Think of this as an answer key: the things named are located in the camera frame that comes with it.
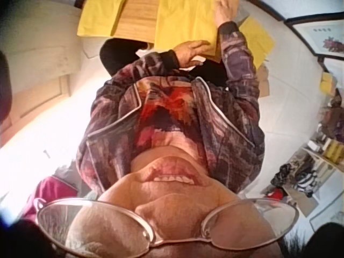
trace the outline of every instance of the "mouth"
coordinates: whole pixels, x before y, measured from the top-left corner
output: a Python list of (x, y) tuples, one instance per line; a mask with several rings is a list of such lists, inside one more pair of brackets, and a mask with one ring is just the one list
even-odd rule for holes
[(166, 157), (151, 164), (144, 182), (178, 182), (187, 185), (205, 185), (200, 173), (187, 160), (180, 157)]

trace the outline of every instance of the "jacket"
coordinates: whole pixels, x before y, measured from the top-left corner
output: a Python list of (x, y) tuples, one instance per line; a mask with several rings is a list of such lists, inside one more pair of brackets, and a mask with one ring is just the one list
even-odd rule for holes
[(131, 172), (135, 128), (142, 110), (140, 83), (189, 82), (193, 90), (209, 176), (237, 193), (259, 174), (264, 134), (259, 128), (259, 83), (245, 36), (229, 22), (219, 28), (226, 85), (192, 78), (175, 67), (173, 53), (151, 53), (127, 65), (97, 91), (77, 168), (99, 194)]

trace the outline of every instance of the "wooden table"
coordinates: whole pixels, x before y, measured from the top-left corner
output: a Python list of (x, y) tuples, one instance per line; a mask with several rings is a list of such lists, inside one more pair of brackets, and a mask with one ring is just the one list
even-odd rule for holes
[(154, 43), (159, 0), (126, 0), (115, 38)]

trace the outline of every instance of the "nose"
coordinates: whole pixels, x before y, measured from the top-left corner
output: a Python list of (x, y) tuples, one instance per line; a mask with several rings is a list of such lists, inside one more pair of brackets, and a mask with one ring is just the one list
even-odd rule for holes
[(200, 236), (200, 225), (211, 210), (186, 195), (172, 194), (140, 205), (135, 212), (152, 226), (158, 238), (182, 240)]

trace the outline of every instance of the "teeth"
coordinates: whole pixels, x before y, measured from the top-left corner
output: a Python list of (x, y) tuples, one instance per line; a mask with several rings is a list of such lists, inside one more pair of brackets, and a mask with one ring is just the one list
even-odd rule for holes
[(183, 179), (183, 182), (185, 182), (185, 183), (189, 183), (190, 182), (190, 180), (186, 176), (183, 176), (182, 179)]
[(190, 179), (186, 176), (163, 176), (163, 177), (156, 177), (153, 180), (154, 181), (162, 181), (162, 182), (178, 181), (181, 183), (195, 184), (192, 179)]
[(181, 178), (180, 176), (176, 177), (176, 180), (177, 180), (178, 182), (182, 182), (182, 183), (183, 183), (183, 180), (182, 180), (182, 178)]

